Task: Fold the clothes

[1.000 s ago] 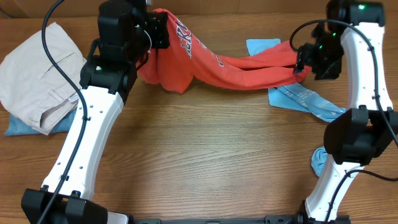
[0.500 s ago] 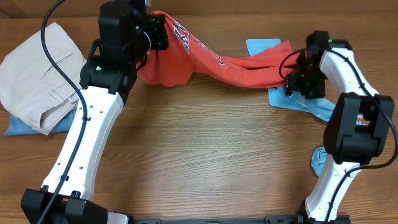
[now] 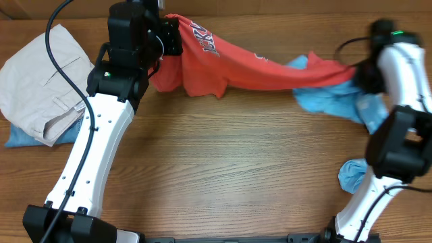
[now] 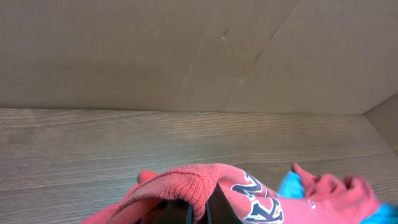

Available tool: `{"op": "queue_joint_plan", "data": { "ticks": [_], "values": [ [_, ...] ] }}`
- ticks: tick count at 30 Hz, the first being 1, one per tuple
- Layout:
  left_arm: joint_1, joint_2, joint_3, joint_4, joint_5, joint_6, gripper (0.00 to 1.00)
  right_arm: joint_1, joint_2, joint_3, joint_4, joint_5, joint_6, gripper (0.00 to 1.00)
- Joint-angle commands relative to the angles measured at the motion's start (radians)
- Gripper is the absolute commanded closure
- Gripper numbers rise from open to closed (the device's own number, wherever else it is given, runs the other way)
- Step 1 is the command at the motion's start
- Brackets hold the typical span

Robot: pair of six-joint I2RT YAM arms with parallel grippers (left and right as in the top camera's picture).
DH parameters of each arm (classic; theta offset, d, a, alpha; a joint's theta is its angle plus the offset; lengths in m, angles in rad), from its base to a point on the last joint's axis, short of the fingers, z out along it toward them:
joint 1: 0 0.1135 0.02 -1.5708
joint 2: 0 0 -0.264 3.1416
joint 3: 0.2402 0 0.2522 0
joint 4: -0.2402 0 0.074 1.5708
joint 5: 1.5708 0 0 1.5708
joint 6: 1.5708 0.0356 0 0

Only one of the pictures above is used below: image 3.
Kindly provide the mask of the red printed t-shirt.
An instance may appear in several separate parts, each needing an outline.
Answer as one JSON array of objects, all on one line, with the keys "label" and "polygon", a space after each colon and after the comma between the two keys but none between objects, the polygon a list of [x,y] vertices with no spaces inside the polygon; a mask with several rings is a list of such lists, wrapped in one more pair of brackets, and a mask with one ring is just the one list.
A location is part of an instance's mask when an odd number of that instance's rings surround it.
[{"label": "red printed t-shirt", "polygon": [[191,97],[221,98],[228,86],[291,90],[333,86],[354,75],[354,68],[323,60],[314,52],[308,54],[307,65],[302,69],[280,65],[215,36],[184,16],[174,17],[180,22],[183,53],[162,58],[159,71],[150,79],[159,92],[183,87]]}]

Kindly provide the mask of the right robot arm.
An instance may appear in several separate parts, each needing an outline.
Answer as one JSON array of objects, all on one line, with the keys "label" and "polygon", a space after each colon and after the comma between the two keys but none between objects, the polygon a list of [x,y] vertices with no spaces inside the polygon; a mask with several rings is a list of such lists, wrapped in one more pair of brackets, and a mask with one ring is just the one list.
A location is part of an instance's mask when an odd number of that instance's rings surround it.
[{"label": "right robot arm", "polygon": [[431,168],[431,88],[420,36],[383,18],[370,25],[366,39],[369,56],[358,63],[355,82],[369,93],[386,92],[393,107],[369,138],[359,189],[312,242],[380,242],[371,233],[376,220]]}]

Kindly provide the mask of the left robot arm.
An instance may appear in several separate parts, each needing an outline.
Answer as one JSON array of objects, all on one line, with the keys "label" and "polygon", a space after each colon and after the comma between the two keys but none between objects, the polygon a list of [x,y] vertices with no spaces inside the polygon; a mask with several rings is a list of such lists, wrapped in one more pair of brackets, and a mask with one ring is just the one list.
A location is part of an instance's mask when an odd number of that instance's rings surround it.
[{"label": "left robot arm", "polygon": [[65,168],[43,206],[29,205],[23,226],[33,242],[144,242],[144,234],[102,220],[107,178],[127,127],[165,56],[182,54],[177,18],[159,0],[112,5],[109,41],[82,93],[85,114]]}]

